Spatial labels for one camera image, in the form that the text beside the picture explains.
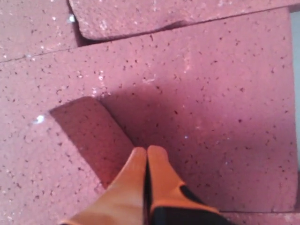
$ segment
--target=floor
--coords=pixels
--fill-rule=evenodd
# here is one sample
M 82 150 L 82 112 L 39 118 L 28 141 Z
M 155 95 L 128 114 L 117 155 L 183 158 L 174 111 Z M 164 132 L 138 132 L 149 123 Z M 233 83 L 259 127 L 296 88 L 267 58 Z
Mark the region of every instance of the floor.
M 298 224 L 299 4 L 0 2 L 1 224 L 73 215 L 150 144 L 236 224 Z

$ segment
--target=red rubber tile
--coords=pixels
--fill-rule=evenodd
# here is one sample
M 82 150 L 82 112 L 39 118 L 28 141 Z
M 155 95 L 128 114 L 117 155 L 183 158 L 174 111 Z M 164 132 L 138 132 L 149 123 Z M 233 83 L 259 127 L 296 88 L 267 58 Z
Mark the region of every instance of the red rubber tile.
M 292 210 L 293 88 L 285 8 L 1 63 L 5 222 L 53 222 L 96 197 L 99 179 L 90 160 L 63 132 L 72 126 L 60 128 L 50 115 L 32 125 L 38 115 L 82 96 L 99 97 L 135 144 L 165 147 L 206 203 L 230 211 Z M 81 132 L 79 125 L 73 132 Z
M 0 62 L 77 47 L 65 0 L 0 2 Z
M 300 0 L 69 0 L 85 38 L 132 36 L 300 3 Z
M 224 213 L 237 225 L 298 225 L 299 213 Z

